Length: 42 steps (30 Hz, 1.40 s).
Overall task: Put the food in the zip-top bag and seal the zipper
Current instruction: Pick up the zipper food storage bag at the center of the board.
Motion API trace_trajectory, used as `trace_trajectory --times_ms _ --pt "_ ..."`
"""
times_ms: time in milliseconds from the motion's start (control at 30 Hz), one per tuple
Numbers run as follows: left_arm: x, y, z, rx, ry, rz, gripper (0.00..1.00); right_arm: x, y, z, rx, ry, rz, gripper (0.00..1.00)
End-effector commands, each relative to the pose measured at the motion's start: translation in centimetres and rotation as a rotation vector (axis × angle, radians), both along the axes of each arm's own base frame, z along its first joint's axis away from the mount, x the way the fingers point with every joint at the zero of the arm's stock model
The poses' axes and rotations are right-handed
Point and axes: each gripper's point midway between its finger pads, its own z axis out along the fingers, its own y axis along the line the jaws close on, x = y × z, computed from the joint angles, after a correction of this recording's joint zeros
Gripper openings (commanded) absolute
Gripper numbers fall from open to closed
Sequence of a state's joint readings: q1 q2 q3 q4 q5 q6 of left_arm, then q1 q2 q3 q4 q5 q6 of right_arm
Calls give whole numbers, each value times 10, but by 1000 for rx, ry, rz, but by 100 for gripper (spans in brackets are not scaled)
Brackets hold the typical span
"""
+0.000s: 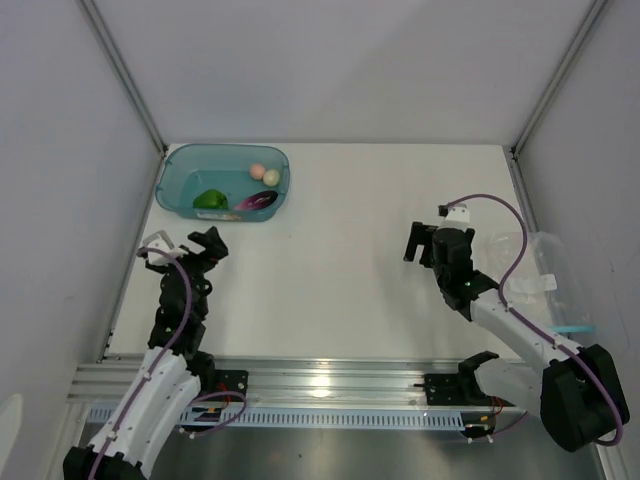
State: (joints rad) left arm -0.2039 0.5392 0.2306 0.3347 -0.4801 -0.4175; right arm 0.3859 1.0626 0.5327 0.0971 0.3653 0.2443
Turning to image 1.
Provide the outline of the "clear zip top bag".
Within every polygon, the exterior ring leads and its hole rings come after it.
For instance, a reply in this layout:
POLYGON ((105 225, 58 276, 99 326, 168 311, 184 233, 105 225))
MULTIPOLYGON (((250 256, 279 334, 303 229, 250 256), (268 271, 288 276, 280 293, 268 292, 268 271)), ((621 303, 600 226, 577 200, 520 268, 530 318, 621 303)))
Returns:
MULTIPOLYGON (((484 235, 479 246, 479 269, 499 281, 521 250, 522 234, 484 235)), ((521 314, 539 326, 545 325, 565 336, 595 331, 569 254, 555 235, 546 232, 527 235, 526 251, 509 274, 504 294, 521 314)))

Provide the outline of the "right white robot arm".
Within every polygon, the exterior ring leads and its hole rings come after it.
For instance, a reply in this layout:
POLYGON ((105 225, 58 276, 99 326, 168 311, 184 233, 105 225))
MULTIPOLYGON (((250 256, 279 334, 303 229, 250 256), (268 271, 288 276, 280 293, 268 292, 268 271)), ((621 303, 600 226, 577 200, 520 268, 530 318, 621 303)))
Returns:
POLYGON ((445 304, 505 343, 521 359, 512 365, 491 351, 457 367, 451 393, 424 377, 428 404, 486 406, 503 401, 539 418, 554 442, 568 452, 597 443, 612 446, 630 420, 611 354, 584 347, 538 326, 504 303, 496 281, 471 259, 474 230, 412 224, 404 259, 432 270, 445 304))

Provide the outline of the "green bell pepper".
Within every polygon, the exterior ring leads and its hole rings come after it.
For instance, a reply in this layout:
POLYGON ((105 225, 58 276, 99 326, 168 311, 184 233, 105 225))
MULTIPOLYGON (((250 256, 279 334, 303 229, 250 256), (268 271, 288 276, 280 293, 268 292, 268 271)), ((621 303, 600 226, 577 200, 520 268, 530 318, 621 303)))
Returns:
POLYGON ((227 196, 216 189, 204 191, 193 200, 192 205, 195 209, 227 210, 229 208, 227 196))

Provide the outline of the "white egg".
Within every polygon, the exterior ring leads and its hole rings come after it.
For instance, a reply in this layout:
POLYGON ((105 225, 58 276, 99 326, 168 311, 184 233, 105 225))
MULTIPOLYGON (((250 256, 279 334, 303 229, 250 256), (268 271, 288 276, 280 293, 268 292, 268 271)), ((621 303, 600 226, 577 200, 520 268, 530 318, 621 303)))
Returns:
POLYGON ((267 170, 263 177, 263 183, 268 187, 275 187, 280 181, 280 173, 277 169, 267 170))

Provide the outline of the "pink egg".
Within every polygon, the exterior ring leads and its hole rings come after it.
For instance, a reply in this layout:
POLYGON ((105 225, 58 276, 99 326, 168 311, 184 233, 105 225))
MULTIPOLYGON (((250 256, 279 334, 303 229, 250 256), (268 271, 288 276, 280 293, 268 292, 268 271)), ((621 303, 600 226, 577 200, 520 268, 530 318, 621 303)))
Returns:
POLYGON ((249 169, 249 174, 254 180, 261 181, 264 177, 266 169, 263 165, 255 163, 249 169))

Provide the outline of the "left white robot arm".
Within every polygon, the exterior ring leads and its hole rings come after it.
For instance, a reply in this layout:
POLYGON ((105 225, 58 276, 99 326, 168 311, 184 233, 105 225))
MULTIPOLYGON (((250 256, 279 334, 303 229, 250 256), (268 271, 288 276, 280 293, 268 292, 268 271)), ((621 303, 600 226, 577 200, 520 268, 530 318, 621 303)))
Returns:
POLYGON ((213 291, 206 275, 229 251, 216 227, 192 232, 194 252, 174 245, 159 231, 138 255, 160 274, 159 306, 148 349, 131 385, 85 447, 73 447, 63 461, 66 479, 148 479, 179 417, 195 399, 209 398, 217 376, 212 355, 200 344, 213 291))

